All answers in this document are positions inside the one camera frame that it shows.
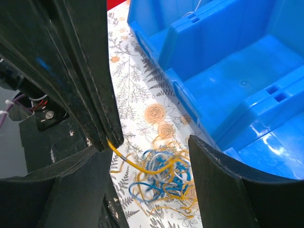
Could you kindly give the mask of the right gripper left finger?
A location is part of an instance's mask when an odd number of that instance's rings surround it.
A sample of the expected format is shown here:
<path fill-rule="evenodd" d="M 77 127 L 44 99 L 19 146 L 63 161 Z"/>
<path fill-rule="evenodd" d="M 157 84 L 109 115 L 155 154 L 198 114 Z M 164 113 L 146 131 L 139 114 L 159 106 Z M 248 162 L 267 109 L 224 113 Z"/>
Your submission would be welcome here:
<path fill-rule="evenodd" d="M 2 228 L 96 228 L 112 150 L 90 146 L 25 177 L 0 180 Z"/>

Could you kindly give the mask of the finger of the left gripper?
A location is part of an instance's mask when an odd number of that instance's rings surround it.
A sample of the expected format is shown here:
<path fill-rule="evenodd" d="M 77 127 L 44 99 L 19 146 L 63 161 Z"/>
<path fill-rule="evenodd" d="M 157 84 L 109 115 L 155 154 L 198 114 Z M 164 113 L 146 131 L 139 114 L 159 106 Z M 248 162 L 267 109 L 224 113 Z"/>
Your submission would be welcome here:
<path fill-rule="evenodd" d="M 77 38 L 76 58 L 97 115 L 103 144 L 124 142 L 109 67 L 105 0 L 67 0 L 66 9 Z"/>
<path fill-rule="evenodd" d="M 0 2 L 0 54 L 62 106 L 97 150 L 106 147 L 93 103 L 39 0 Z"/>

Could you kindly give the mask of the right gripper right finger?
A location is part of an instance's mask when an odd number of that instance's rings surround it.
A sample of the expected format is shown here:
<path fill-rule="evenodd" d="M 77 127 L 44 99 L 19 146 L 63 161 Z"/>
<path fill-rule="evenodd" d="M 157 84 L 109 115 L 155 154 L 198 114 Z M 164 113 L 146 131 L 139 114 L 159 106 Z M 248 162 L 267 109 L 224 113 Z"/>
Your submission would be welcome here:
<path fill-rule="evenodd" d="M 189 152 L 203 227 L 303 227 L 303 181 L 247 166 L 194 135 Z"/>

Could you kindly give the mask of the blue plastic divided bin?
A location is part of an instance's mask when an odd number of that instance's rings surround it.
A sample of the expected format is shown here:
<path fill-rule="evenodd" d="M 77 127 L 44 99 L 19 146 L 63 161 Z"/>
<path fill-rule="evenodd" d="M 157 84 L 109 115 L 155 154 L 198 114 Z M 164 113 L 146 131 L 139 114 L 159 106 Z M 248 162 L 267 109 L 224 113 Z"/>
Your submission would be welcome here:
<path fill-rule="evenodd" d="M 128 24 L 211 145 L 303 179 L 303 1 L 133 0 Z"/>

